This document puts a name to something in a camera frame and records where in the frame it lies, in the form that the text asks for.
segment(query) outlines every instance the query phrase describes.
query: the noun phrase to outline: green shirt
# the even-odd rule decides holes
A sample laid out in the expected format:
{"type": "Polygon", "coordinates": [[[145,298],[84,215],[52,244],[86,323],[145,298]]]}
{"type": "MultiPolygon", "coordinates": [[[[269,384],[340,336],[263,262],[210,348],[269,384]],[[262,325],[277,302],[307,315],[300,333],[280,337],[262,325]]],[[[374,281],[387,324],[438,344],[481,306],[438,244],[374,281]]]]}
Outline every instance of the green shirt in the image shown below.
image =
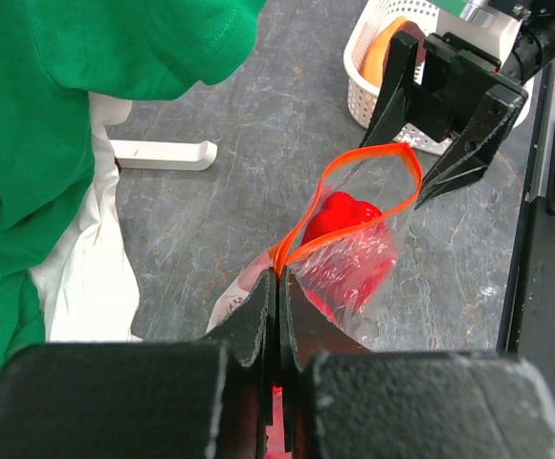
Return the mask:
{"type": "Polygon", "coordinates": [[[93,179],[88,92],[174,99],[255,43],[264,0],[0,0],[0,365],[44,339],[28,269],[93,179]]]}

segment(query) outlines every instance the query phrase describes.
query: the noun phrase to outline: plastic basket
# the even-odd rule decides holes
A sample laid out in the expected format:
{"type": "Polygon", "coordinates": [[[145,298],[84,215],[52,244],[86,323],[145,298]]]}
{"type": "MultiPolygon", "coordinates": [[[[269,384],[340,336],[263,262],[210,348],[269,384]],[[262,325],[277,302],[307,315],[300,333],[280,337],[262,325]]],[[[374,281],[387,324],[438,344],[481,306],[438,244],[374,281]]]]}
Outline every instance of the plastic basket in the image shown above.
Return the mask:
{"type": "MultiPolygon", "coordinates": [[[[369,46],[377,35],[399,16],[405,16],[415,22],[424,34],[433,33],[437,28],[438,14],[439,8],[424,0],[369,0],[366,4],[344,51],[344,66],[349,76],[347,106],[354,120],[363,127],[369,126],[380,94],[379,88],[366,81],[359,73],[369,46]]],[[[415,69],[415,79],[418,83],[422,80],[423,69],[424,63],[415,69]]],[[[532,92],[533,84],[531,80],[524,86],[529,94],[532,92]]],[[[524,121],[529,109],[530,98],[524,105],[516,125],[524,121]]],[[[443,154],[451,142],[434,142],[410,124],[403,128],[395,140],[408,142],[417,149],[436,155],[443,154]]]]}

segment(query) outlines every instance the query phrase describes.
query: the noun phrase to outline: white fabric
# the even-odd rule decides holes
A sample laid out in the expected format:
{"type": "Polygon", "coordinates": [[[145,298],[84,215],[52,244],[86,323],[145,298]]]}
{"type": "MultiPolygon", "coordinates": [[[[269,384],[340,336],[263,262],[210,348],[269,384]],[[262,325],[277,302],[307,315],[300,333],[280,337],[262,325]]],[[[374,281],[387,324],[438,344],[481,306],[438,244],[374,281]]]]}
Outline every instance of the white fabric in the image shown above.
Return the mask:
{"type": "Polygon", "coordinates": [[[119,180],[106,125],[128,117],[132,102],[90,95],[95,178],[78,216],[48,258],[31,270],[49,341],[132,340],[139,305],[116,213],[119,180]]]}

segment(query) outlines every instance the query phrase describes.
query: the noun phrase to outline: red toy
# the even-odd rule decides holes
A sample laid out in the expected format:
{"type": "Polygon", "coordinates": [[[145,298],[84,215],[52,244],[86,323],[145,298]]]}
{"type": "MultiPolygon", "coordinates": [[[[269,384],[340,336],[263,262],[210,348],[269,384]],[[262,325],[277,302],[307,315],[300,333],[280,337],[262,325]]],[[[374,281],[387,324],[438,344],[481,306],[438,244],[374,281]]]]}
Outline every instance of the red toy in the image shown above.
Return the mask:
{"type": "MultiPolygon", "coordinates": [[[[381,215],[381,210],[373,204],[356,201],[349,194],[336,191],[310,219],[301,244],[370,222],[381,215]]],[[[396,252],[386,224],[372,228],[372,236],[346,240],[343,251],[334,253],[308,273],[307,296],[334,323],[338,323],[337,311],[329,305],[348,304],[357,311],[362,309],[396,263],[396,252]]]]}
{"type": "Polygon", "coordinates": [[[307,244],[325,234],[370,222],[382,215],[379,208],[366,201],[356,201],[343,191],[331,194],[320,212],[312,217],[303,234],[302,244],[307,244]]]}

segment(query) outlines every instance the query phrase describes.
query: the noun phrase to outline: marble table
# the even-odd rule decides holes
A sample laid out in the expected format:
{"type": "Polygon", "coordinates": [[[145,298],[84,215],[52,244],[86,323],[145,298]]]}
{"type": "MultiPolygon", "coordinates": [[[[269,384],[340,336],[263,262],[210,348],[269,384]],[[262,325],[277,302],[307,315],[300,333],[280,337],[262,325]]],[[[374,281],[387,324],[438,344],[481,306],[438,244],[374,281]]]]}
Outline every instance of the marble table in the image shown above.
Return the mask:
{"type": "MultiPolygon", "coordinates": [[[[298,221],[322,170],[356,147],[342,54],[365,0],[269,0],[229,80],[137,103],[112,138],[218,144],[204,172],[125,170],[119,211],[150,340],[203,335],[213,302],[298,221]]],[[[381,304],[358,339],[377,350],[495,346],[532,117],[484,180],[415,212],[381,304]]],[[[429,167],[436,157],[421,154],[429,167]]]]}

